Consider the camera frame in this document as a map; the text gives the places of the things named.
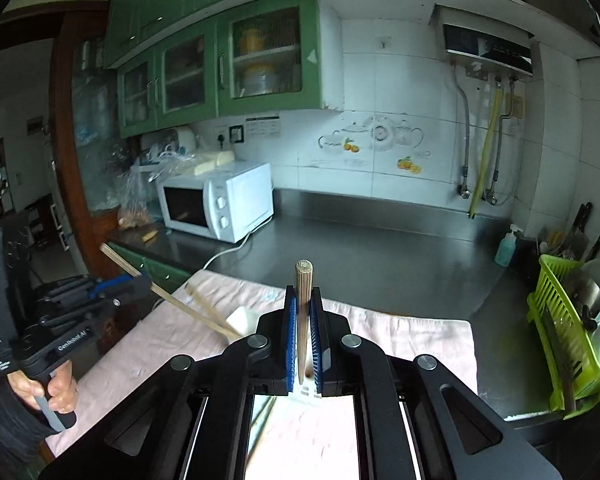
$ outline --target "black sleeve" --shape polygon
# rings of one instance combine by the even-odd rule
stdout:
[[[42,440],[55,433],[20,402],[6,379],[0,381],[0,480],[13,479],[31,462]]]

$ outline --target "bamboo chopstick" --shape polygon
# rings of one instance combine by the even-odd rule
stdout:
[[[139,270],[137,270],[134,266],[132,266],[128,261],[126,261],[122,256],[120,256],[116,251],[114,251],[107,244],[100,245],[100,250],[102,251],[102,253],[105,256],[110,258],[114,263],[116,263],[119,267],[121,267],[123,270],[125,270],[132,276],[135,277],[135,276],[140,276],[140,274],[142,274]],[[233,329],[228,330],[224,326],[219,326],[218,324],[214,323],[210,319],[207,319],[205,316],[202,316],[202,314],[196,312],[191,307],[187,306],[185,303],[182,303],[178,298],[175,298],[174,296],[169,294],[166,290],[164,290],[160,286],[156,285],[155,283],[151,284],[151,290],[154,291],[158,296],[163,298],[165,301],[168,301],[173,306],[176,306],[177,308],[179,308],[185,314],[188,314],[189,316],[191,316],[196,321],[199,321],[200,323],[207,325],[209,328],[215,330],[216,332],[219,332],[219,333],[227,336],[229,338],[229,341],[232,341],[235,339],[240,339],[240,336],[237,334],[237,332],[235,330],[233,330]]]
[[[195,286],[193,286],[192,283],[187,282],[184,286],[184,290],[186,291],[187,294],[192,296],[193,299],[196,300],[197,303],[202,305],[202,308],[204,308],[206,310],[206,313],[209,314],[211,317],[213,317],[216,320],[218,325],[224,326],[227,330],[232,330],[232,332],[235,332],[234,327],[232,327],[230,324],[228,324],[226,322],[226,320],[222,317],[222,314],[220,314],[220,312],[218,312],[218,309],[216,309],[216,307],[214,307],[211,303],[209,303],[208,300],[202,294],[200,294],[198,292],[198,290],[196,289]]]
[[[308,260],[296,262],[296,294],[298,295],[298,381],[304,381],[306,338],[309,332],[309,303],[314,280],[314,266]]]

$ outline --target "microwave oven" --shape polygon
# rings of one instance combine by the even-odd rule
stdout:
[[[236,243],[273,215],[269,164],[236,160],[195,176],[157,182],[164,224],[171,229]]]

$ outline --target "wooden door frame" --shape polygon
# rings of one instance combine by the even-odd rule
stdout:
[[[49,131],[64,208],[90,274],[111,278],[115,264],[98,250],[116,224],[117,212],[92,216],[84,197],[74,142],[72,77],[74,51],[107,30],[109,2],[80,0],[40,4],[0,15],[0,50],[53,39],[49,74]]]

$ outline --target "bottle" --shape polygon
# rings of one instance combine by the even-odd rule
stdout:
[[[510,231],[504,235],[498,246],[494,261],[501,267],[509,267],[513,253],[516,251],[516,232],[522,231],[517,225],[511,224]]]

